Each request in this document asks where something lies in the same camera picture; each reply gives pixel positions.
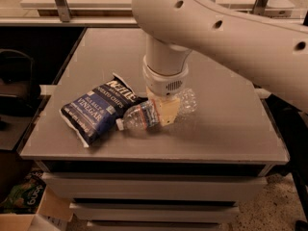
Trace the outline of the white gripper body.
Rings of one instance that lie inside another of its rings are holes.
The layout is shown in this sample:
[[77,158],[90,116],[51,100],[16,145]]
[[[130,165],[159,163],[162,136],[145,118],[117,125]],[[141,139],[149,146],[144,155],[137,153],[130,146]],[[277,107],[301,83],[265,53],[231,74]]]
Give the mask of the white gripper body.
[[157,96],[171,96],[174,95],[186,86],[189,68],[184,64],[184,70],[181,73],[164,76],[155,73],[147,65],[146,58],[143,58],[142,74],[147,88]]

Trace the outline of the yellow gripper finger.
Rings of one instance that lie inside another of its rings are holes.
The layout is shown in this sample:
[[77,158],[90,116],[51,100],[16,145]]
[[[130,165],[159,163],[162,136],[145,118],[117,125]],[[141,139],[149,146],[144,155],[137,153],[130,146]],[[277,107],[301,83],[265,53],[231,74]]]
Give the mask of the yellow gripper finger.
[[167,126],[175,121],[180,107],[178,97],[162,97],[154,94],[150,89],[146,89],[147,97],[156,104],[159,119],[162,126]]

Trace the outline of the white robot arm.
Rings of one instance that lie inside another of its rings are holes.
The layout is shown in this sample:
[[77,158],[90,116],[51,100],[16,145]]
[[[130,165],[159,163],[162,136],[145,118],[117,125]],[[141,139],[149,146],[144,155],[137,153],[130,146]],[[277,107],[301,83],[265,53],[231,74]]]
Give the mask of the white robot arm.
[[158,96],[183,89],[199,52],[308,113],[308,29],[228,10],[211,0],[132,0],[147,33],[143,76]]

